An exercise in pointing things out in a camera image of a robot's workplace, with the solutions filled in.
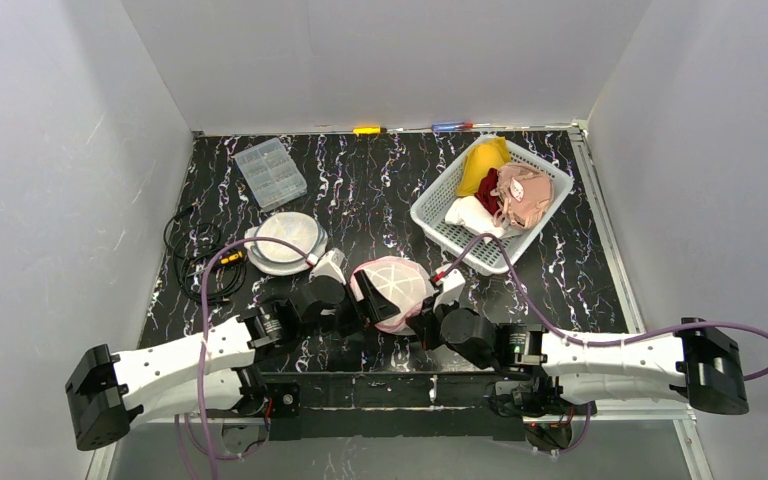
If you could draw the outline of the white mesh bag pink zipper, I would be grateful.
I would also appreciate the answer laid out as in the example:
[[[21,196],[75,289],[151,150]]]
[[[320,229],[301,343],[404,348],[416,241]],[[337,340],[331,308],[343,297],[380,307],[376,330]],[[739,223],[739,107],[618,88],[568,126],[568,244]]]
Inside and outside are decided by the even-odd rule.
[[[422,265],[402,257],[385,256],[358,266],[353,274],[363,271],[383,297],[399,312],[376,321],[379,331],[395,335],[411,335],[407,321],[420,314],[423,302],[434,289]]]

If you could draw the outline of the white plastic basket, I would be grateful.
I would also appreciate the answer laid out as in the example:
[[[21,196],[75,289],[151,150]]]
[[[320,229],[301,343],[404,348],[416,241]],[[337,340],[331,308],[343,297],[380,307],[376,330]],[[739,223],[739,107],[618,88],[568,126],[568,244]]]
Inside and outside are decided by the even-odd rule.
[[[480,240],[468,252],[465,252],[466,246],[475,238],[475,235],[463,226],[446,223],[444,217],[456,200],[455,190],[462,179],[464,162],[469,151],[493,138],[494,136],[491,134],[477,137],[462,150],[410,207],[411,219],[421,228],[429,241],[454,256],[462,255],[463,263],[471,267],[476,273],[485,276],[506,273],[508,264],[502,255],[507,254],[512,264],[519,260],[531,244],[539,238],[543,228],[559,211],[573,188],[573,178],[569,174],[537,154],[508,140],[506,145],[513,161],[526,164],[549,176],[553,185],[552,202],[535,227],[521,235],[503,239],[501,247],[495,246],[490,241]]]

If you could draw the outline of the white mesh bag blue zipper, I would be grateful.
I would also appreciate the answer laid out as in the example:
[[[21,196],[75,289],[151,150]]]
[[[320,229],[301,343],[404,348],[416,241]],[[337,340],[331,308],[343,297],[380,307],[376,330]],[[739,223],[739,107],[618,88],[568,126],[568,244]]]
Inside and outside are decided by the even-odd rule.
[[[312,216],[299,212],[276,213],[245,233],[250,262],[262,273],[291,276],[310,268],[310,255],[322,256],[328,234]]]

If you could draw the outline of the red bra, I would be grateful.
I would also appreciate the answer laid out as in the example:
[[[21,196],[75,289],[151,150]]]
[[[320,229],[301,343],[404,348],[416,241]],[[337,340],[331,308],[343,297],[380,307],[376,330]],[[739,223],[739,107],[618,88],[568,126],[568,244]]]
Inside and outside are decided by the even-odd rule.
[[[498,184],[498,170],[490,168],[487,175],[481,180],[474,197],[491,215],[499,210],[499,197],[494,194]]]

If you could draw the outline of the beige pink bra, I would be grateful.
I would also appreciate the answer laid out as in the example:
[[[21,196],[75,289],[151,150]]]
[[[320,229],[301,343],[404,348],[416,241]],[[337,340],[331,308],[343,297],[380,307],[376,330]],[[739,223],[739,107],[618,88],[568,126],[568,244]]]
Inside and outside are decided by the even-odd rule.
[[[528,164],[510,162],[498,170],[496,188],[491,195],[497,199],[494,214],[497,227],[527,230],[544,217],[553,200],[550,177]]]

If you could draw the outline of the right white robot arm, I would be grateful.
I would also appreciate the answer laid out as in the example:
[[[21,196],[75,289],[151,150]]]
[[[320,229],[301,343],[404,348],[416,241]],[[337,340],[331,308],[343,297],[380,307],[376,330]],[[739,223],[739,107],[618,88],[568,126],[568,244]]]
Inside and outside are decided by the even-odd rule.
[[[737,342],[698,318],[634,336],[494,323],[472,309],[441,306],[407,325],[423,348],[445,346],[512,381],[502,396],[525,416],[630,399],[685,402],[718,415],[749,410]]]

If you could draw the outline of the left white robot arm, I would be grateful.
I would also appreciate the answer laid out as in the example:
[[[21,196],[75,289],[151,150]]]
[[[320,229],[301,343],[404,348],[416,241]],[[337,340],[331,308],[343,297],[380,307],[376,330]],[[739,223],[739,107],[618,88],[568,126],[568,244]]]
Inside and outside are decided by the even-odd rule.
[[[207,402],[207,377],[239,371],[289,353],[308,336],[352,335],[399,315],[359,271],[343,284],[317,276],[287,296],[267,298],[202,335],[140,350],[111,352],[106,344],[85,351],[65,383],[75,444],[92,451],[113,444],[161,408],[183,413]]]

